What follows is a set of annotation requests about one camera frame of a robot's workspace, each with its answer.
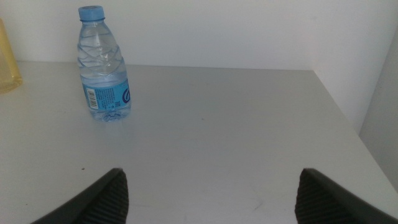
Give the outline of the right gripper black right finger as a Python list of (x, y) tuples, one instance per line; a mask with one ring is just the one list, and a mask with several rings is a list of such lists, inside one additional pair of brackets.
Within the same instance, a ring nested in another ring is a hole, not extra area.
[(397, 224), (397, 218), (312, 168), (300, 174), (295, 217), (299, 224)]

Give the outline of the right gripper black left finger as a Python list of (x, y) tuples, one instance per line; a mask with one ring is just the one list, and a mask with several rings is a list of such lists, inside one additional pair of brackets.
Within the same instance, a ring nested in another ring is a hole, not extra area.
[(129, 211), (127, 177), (113, 168), (84, 191), (35, 223), (119, 223)]

